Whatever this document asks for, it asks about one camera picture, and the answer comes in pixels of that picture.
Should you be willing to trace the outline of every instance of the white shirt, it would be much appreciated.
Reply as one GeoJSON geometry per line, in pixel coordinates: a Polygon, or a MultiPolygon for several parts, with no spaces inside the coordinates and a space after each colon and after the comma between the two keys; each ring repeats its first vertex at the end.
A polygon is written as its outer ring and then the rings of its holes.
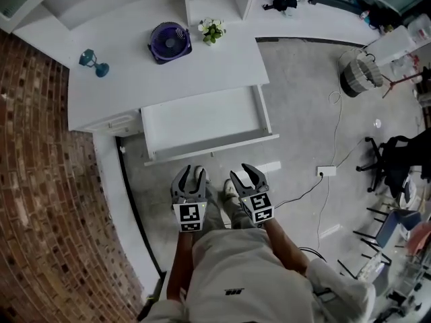
{"type": "Polygon", "coordinates": [[[343,278],[320,259],[307,278],[285,269],[262,229],[211,231],[193,246],[193,262],[185,304],[159,301],[144,322],[366,322],[375,300],[372,285],[343,278]],[[328,287],[335,294],[322,303],[314,292],[328,287]]]}

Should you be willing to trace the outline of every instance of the gray floor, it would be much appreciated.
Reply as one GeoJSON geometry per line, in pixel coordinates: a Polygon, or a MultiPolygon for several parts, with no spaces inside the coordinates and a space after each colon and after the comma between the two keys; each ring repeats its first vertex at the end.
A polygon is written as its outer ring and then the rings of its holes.
{"type": "MultiPolygon", "coordinates": [[[[260,43],[270,84],[263,86],[269,119],[280,138],[229,149],[199,157],[145,167],[147,159],[143,135],[124,140],[127,177],[146,234],[162,269],[168,270],[174,258],[178,228],[170,209],[170,183],[185,165],[204,165],[213,184],[221,189],[230,170],[241,170],[241,163],[255,166],[281,162],[281,169],[267,174],[273,201],[294,199],[317,183],[317,166],[331,165],[334,130],[340,103],[332,105],[329,94],[338,90],[337,60],[350,46],[310,43],[303,40],[260,43]]],[[[342,63],[353,52],[345,54],[342,63]]],[[[385,89],[374,89],[357,98],[343,95],[343,112],[337,132],[338,165],[365,136],[386,141],[394,135],[414,137],[421,111],[409,85],[399,85],[382,100],[385,89]],[[380,119],[377,129],[374,121],[380,119]]],[[[362,142],[329,180],[330,193],[321,215],[320,253],[338,267],[337,259],[357,258],[360,243],[352,233],[369,224],[365,210],[376,204],[368,194],[370,173],[358,173],[357,165],[370,161],[370,146],[362,142]]],[[[317,249],[319,212],[327,196],[325,178],[302,200],[280,207],[276,218],[299,245],[317,249]]]]}

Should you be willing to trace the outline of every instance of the purple fan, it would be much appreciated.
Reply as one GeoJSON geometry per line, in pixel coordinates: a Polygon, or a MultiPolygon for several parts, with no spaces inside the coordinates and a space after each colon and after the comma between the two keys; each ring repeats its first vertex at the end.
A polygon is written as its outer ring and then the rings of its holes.
{"type": "Polygon", "coordinates": [[[189,32],[174,22],[161,23],[148,45],[157,63],[162,64],[191,52],[189,32]]]}

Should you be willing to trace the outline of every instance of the open drawer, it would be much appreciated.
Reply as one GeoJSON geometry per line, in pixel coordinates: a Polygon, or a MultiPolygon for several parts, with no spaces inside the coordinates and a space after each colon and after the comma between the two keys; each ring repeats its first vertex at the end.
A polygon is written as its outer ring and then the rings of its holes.
{"type": "Polygon", "coordinates": [[[152,165],[278,138],[261,87],[211,92],[141,109],[152,165]]]}

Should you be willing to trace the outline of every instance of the teal lamp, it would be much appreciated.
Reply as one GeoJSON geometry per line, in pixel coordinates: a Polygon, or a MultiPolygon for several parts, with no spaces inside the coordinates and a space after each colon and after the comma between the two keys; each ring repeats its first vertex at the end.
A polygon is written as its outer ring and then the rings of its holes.
{"type": "Polygon", "coordinates": [[[97,57],[91,49],[87,49],[81,54],[79,64],[87,67],[95,67],[96,75],[99,78],[104,77],[109,72],[109,65],[107,63],[97,63],[97,57]]]}

